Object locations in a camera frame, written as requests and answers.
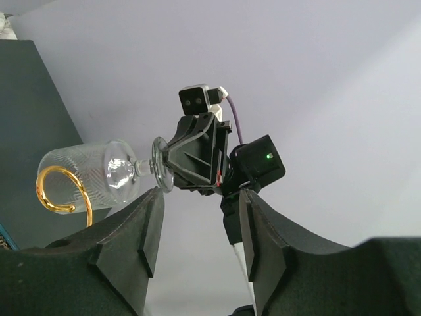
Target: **white wall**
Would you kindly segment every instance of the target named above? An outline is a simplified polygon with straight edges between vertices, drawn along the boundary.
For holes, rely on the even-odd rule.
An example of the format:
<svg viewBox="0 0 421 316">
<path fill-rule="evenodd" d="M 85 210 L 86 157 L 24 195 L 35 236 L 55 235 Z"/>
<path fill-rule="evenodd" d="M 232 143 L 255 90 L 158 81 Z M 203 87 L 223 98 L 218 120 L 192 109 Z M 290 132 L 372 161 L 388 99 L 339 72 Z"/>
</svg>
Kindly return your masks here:
<svg viewBox="0 0 421 316">
<path fill-rule="evenodd" d="M 82 138 L 124 138 L 141 158 L 172 137 L 180 88 L 226 87 L 245 139 L 270 134 L 287 167 L 263 198 L 353 245 L 421 234 L 420 14 L 409 0 L 58 0 L 12 25 L 35 40 Z M 154 316 L 249 303 L 218 206 L 166 196 Z"/>
</svg>

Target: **purple cable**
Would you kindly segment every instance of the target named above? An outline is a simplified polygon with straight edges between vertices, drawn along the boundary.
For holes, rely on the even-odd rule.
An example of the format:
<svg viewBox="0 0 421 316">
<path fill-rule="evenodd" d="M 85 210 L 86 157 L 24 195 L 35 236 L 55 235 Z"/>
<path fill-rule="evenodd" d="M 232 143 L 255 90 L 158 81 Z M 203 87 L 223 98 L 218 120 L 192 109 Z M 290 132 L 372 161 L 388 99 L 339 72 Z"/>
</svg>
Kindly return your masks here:
<svg viewBox="0 0 421 316">
<path fill-rule="evenodd" d="M 232 98 L 230 96 L 226 97 L 226 101 L 228 101 L 228 103 L 230 104 L 231 111 L 234 116 L 234 122 L 235 122 L 235 127 L 237 128 L 239 143 L 240 145 L 243 145 L 244 144 L 243 134 L 241 133 L 241 128 L 239 126 L 239 119 L 238 119 L 237 110 L 235 109 L 234 101 L 232 101 Z"/>
</svg>

